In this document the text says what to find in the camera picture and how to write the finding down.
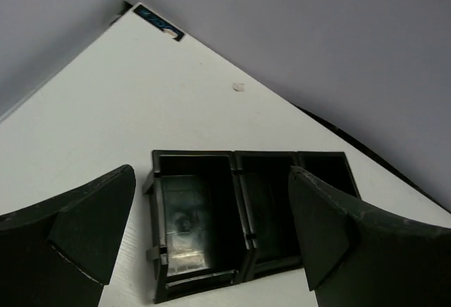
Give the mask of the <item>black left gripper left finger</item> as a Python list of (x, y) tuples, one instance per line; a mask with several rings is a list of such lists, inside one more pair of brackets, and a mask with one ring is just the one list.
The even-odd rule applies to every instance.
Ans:
[(2, 306), (98, 306), (135, 195), (122, 165), (78, 188), (1, 216)]

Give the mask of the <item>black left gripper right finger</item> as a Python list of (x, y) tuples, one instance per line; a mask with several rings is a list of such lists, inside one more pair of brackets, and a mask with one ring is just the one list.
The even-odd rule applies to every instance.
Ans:
[(289, 198), (319, 306), (449, 306), (450, 230), (384, 211), (301, 167)]

